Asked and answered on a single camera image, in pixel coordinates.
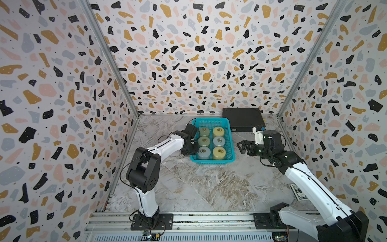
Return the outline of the blue-grey canister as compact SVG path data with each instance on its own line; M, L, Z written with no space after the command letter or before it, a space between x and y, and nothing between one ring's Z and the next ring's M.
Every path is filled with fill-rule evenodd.
M213 138L214 147L224 147L226 144L226 140L222 136L216 136Z
M202 146L198 150L198 160L209 160L211 158L211 150L209 147Z

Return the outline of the green canister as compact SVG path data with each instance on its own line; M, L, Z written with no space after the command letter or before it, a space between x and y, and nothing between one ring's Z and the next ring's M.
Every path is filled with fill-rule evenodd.
M199 139L198 139L198 145L200 147L209 147L211 144L211 139L209 137L206 137L206 136L201 136Z
M210 129L207 127L200 127L199 128L200 137L209 137L210 136Z

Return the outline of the yellow canister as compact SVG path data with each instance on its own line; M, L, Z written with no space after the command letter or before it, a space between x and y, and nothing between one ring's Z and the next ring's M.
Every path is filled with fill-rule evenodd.
M213 137L224 137L225 130L222 127L215 127L213 129Z
M226 156L226 150L223 147L215 147L212 152L213 160L224 160Z

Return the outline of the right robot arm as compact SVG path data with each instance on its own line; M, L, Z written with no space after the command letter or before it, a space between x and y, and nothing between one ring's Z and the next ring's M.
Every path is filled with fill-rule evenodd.
M272 226L294 227L319 242L364 242L369 219L336 198L309 170L305 161L293 151L286 151L282 135L275 130L256 131L255 141L237 144L242 154L269 161L296 184L319 212L319 216L298 211L280 203L270 208Z

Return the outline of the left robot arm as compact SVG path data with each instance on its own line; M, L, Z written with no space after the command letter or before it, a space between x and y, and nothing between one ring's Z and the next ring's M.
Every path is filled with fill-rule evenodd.
M177 151L184 156L196 154L199 150L195 139L197 132L198 129L190 125L185 130L172 132L153 147L136 149L126 179L129 186L136 191L139 213L143 218L154 218L160 212L154 188L159 180L161 162Z

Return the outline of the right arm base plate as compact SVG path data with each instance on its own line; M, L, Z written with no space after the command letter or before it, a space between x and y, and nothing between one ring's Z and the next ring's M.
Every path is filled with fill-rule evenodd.
M279 219L273 218L270 212L253 213L253 221L256 229L294 229L283 224Z

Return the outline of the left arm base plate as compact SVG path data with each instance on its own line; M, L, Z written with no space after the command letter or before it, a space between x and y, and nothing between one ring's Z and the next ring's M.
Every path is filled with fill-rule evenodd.
M173 227L172 213L159 213L153 217L148 218L141 213L134 215L131 224L132 231L145 231L145 230L159 230L159 231L170 231Z

